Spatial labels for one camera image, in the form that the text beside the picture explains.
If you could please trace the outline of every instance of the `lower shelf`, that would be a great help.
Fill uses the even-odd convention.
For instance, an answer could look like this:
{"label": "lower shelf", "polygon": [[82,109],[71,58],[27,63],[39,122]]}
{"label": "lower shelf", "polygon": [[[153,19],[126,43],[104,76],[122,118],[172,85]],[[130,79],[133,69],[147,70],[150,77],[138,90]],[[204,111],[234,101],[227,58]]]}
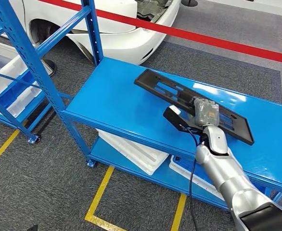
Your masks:
{"label": "lower shelf", "polygon": [[[41,104],[45,99],[45,94],[41,92],[39,95],[36,96],[30,103],[29,103],[24,111],[22,111],[19,116],[16,119],[20,123],[23,123],[24,120],[28,118],[31,113],[33,113],[35,109],[36,109],[39,104]],[[16,128],[14,124],[11,124],[9,120],[5,118],[3,115],[0,114],[0,122],[8,125],[12,128]]]}
{"label": "lower shelf", "polygon": [[[189,180],[170,169],[169,167],[170,157],[167,158],[152,176],[149,176],[103,139],[98,138],[92,150],[91,158],[172,190],[187,195],[189,194]],[[219,208],[227,209],[224,201],[198,185],[193,184],[192,192],[193,196],[196,199]]]}

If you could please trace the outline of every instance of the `yellow floor line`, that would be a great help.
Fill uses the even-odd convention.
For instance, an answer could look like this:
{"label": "yellow floor line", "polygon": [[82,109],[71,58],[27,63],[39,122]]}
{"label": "yellow floor line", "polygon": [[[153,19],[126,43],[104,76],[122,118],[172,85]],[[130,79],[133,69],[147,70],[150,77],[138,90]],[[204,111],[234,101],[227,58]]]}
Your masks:
{"label": "yellow floor line", "polygon": [[91,219],[88,221],[107,231],[126,231],[94,215],[91,216]]}
{"label": "yellow floor line", "polygon": [[184,208],[185,207],[187,196],[181,193],[178,200],[178,208],[176,209],[175,215],[174,216],[173,224],[172,224],[171,231],[178,231],[179,224],[181,220]]}
{"label": "yellow floor line", "polygon": [[107,170],[106,174],[104,175],[103,181],[101,181],[101,186],[99,186],[98,190],[97,191],[96,195],[93,199],[92,203],[91,204],[90,208],[88,209],[88,213],[85,215],[85,220],[90,221],[90,219],[94,215],[94,212],[96,210],[97,206],[98,205],[99,201],[101,199],[104,189],[110,179],[114,167],[109,166],[108,170]]}
{"label": "yellow floor line", "polygon": [[2,147],[0,147],[0,156],[7,148],[8,145],[10,145],[14,138],[17,137],[17,135],[19,134],[19,130],[15,130],[11,134],[7,141],[5,141]]}

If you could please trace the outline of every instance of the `shelf foot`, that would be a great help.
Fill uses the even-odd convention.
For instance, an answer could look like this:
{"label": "shelf foot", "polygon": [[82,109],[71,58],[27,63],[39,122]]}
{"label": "shelf foot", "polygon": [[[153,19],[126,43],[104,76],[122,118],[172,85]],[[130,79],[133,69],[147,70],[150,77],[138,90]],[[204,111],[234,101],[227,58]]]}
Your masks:
{"label": "shelf foot", "polygon": [[88,167],[94,167],[95,165],[96,161],[95,160],[88,160],[88,163],[86,165],[88,165]]}
{"label": "shelf foot", "polygon": [[33,143],[38,143],[39,141],[41,141],[42,139],[42,136],[41,135],[34,135],[34,139],[33,138],[30,138],[28,140],[29,143],[31,143],[31,144],[33,144]]}

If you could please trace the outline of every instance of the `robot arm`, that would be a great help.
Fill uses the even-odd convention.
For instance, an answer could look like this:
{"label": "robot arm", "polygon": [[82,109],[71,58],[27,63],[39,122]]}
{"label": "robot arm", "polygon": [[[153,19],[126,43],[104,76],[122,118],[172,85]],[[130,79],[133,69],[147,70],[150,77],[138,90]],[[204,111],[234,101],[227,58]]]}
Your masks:
{"label": "robot arm", "polygon": [[282,231],[282,207],[252,184],[228,146],[225,133],[254,143],[246,118],[149,69],[135,83],[172,104],[163,116],[178,130],[200,136],[197,162],[221,193],[238,231]]}
{"label": "robot arm", "polygon": [[252,184],[221,129],[208,125],[203,134],[196,160],[221,193],[238,231],[282,231],[282,207]]}

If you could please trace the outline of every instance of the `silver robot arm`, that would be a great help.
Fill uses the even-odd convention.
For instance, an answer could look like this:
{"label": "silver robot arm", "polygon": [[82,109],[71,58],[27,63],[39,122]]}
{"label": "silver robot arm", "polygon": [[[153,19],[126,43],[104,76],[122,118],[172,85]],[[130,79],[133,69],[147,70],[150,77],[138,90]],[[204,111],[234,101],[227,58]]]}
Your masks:
{"label": "silver robot arm", "polygon": [[282,231],[282,207],[252,184],[221,129],[208,125],[203,134],[196,160],[221,193],[238,231]]}

